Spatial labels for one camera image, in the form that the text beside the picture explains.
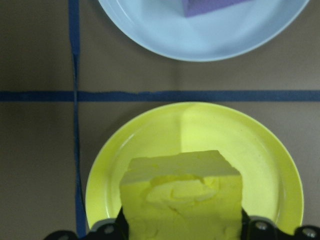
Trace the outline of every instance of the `purple sponge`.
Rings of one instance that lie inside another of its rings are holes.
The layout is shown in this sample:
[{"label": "purple sponge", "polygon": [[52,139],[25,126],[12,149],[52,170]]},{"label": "purple sponge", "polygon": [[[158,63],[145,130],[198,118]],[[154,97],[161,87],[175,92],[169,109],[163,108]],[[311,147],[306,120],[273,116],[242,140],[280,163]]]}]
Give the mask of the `purple sponge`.
[{"label": "purple sponge", "polygon": [[192,17],[249,0],[182,0],[184,14]]}]

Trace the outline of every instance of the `blue tape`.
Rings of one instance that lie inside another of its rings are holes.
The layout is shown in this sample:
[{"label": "blue tape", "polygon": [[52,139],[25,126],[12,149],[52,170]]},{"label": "blue tape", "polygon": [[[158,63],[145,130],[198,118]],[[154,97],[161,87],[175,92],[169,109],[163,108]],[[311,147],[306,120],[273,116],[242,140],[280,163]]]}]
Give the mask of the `blue tape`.
[{"label": "blue tape", "polygon": [[320,90],[0,91],[0,102],[319,102]]},{"label": "blue tape", "polygon": [[74,132],[74,161],[75,161],[75,220],[76,232],[79,238],[86,236],[86,211],[82,193],[80,171],[80,139],[79,139],[79,114],[78,114],[78,80],[80,59],[80,23],[79,0],[69,0],[69,38],[73,62],[73,132]]}]

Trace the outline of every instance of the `white plate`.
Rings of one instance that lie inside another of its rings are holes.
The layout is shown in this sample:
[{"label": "white plate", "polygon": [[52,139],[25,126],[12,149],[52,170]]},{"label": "white plate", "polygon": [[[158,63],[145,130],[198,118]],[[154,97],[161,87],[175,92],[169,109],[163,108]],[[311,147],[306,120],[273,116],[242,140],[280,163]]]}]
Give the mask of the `white plate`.
[{"label": "white plate", "polygon": [[284,30],[309,0],[251,0],[184,17],[182,0],[99,0],[129,38],[159,55],[193,62],[251,51]]}]

